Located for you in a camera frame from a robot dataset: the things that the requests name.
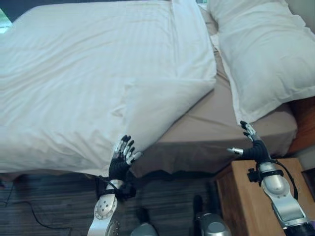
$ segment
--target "floor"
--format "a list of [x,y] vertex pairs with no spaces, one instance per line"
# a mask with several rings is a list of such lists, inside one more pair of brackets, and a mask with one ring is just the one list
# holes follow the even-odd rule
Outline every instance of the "floor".
[[[83,174],[24,175],[14,182],[5,182],[0,190],[1,236],[85,236],[93,220],[96,203],[95,180]],[[209,178],[182,178],[174,180],[139,180],[137,195],[123,207],[121,234],[128,236],[137,227],[135,210],[146,207],[160,236],[188,236],[192,226],[194,195],[204,199],[206,208],[220,213],[216,186]],[[36,223],[29,201],[40,222],[51,227],[72,227],[69,230],[51,230]]]

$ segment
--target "pillowcase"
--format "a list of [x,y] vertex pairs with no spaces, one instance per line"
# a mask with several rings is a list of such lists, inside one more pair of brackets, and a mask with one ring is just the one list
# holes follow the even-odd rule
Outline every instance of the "pillowcase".
[[285,0],[208,0],[207,8],[218,24],[222,25],[254,6],[269,2],[286,4]]
[[[220,22],[226,3],[234,1],[213,2],[209,9]],[[219,47],[237,122],[254,122],[285,102],[315,96],[315,35],[302,18],[283,2],[234,13],[219,23]]]

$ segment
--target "mattress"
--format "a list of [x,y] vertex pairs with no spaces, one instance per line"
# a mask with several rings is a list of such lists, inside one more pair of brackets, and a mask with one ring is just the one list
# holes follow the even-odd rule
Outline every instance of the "mattress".
[[[200,8],[209,36],[217,33],[217,24]],[[237,158],[226,151],[229,147],[249,148],[251,142],[236,123],[231,87],[219,52],[215,89],[204,96],[192,109],[149,147],[133,166],[132,172],[141,177],[149,172],[164,170],[215,173]],[[253,123],[271,155],[285,155],[297,132],[295,118],[283,104]]]
[[123,135],[145,150],[216,82],[194,0],[40,6],[0,45],[0,173],[108,176]]

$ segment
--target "robot leg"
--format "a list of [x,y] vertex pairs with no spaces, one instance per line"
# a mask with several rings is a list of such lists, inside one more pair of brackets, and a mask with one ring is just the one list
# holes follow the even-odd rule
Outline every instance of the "robot leg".
[[141,225],[132,231],[130,236],[158,236],[155,228],[149,224],[150,220],[146,209],[138,209],[136,215]]

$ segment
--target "robotic hand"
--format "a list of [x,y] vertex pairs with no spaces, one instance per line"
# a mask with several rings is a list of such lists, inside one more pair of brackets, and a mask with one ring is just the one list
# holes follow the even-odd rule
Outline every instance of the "robotic hand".
[[[254,159],[256,161],[256,170],[249,169],[247,174],[250,182],[259,182],[265,194],[272,202],[273,211],[287,236],[315,236],[315,230],[310,220],[300,207],[297,199],[298,192],[294,179],[289,171],[277,160],[272,160],[268,150],[257,135],[253,127],[241,121],[244,134],[252,141],[253,147],[247,150],[239,148],[228,148],[228,151]],[[275,168],[275,164],[281,165],[286,172],[294,187],[294,197],[290,192],[290,185],[283,177],[283,172]]]
[[134,141],[131,136],[123,136],[117,143],[111,164],[109,177],[99,176],[108,185],[94,207],[94,219],[90,226],[88,236],[117,236],[119,235],[119,219],[114,217],[118,200],[135,196],[135,189],[126,183],[126,174],[142,152],[134,153]]

